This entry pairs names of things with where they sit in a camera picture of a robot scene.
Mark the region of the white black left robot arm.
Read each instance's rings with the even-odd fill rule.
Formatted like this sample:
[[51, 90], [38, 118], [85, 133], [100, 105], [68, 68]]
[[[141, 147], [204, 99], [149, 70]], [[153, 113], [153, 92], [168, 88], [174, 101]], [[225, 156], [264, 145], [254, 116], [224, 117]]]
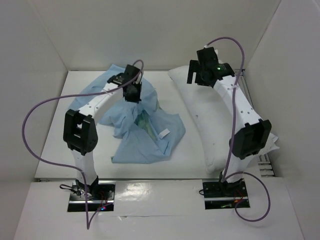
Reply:
[[124, 98], [140, 101], [143, 71], [127, 65], [124, 72], [107, 79], [102, 90], [82, 107], [65, 113], [63, 140], [70, 149], [75, 166], [80, 169], [76, 186], [88, 200], [99, 193], [99, 177], [95, 171], [93, 150], [98, 143], [97, 124], [117, 101]]

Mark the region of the light blue pillowcase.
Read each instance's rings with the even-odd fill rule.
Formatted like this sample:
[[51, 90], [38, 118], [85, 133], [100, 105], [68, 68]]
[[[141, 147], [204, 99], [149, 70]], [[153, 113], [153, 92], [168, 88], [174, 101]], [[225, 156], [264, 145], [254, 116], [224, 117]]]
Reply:
[[114, 127], [121, 140], [111, 161], [114, 164], [152, 164], [168, 160], [186, 129], [178, 114], [165, 112], [152, 84], [142, 79], [141, 101], [121, 99], [100, 119], [99, 124]]

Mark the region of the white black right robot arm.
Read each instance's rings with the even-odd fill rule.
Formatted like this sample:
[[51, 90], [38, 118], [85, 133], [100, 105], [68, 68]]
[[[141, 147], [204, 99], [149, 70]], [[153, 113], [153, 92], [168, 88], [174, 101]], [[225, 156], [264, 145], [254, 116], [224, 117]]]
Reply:
[[196, 52], [189, 62], [187, 83], [211, 87], [222, 98], [232, 116], [231, 138], [226, 166], [218, 190], [230, 196], [250, 161], [266, 146], [272, 124], [255, 112], [238, 86], [239, 77], [228, 63], [220, 63], [213, 47]]

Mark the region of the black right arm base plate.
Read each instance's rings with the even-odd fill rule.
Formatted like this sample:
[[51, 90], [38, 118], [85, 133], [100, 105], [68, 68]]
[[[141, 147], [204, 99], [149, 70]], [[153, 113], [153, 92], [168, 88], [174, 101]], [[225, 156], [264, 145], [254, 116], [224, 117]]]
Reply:
[[204, 181], [198, 193], [204, 197], [206, 210], [250, 208], [247, 187], [244, 180], [236, 183], [221, 183], [218, 180]]

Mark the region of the white pillow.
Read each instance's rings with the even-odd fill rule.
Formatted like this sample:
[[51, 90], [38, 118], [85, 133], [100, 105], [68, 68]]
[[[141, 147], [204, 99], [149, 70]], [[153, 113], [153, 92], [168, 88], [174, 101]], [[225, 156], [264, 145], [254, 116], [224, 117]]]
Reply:
[[208, 174], [225, 168], [232, 134], [232, 114], [220, 95], [209, 86], [188, 84], [187, 65], [168, 71], [194, 120], [204, 150]]

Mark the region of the aluminium frame rail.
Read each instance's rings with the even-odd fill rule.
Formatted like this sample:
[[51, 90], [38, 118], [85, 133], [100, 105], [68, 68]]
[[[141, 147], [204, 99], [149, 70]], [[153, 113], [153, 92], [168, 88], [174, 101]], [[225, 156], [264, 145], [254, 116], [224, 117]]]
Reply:
[[[238, 85], [241, 88], [241, 90], [243, 91], [243, 93], [244, 93], [245, 97], [247, 98], [251, 107], [254, 108], [254, 104], [253, 104], [253, 101], [252, 101], [252, 98], [251, 98], [251, 95], [249, 92], [249, 88], [246, 83], [244, 70], [241, 71]], [[260, 154], [258, 156], [258, 158], [256, 158], [256, 160], [257, 160], [257, 164], [259, 167], [261, 177], [268, 178], [268, 177], [275, 177], [276, 176], [275, 172], [273, 170], [272, 162], [270, 160], [268, 153], [265, 153], [264, 155]]]

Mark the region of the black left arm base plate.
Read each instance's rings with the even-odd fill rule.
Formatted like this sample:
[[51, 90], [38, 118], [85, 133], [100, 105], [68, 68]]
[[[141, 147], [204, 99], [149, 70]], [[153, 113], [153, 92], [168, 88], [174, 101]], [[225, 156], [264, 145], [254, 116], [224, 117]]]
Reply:
[[[85, 192], [77, 187], [73, 181], [71, 185], [65, 185], [70, 190], [67, 211], [69, 213], [85, 212]], [[88, 195], [88, 211], [113, 212], [115, 200], [116, 183], [112, 181], [99, 181], [98, 188], [94, 194]]]

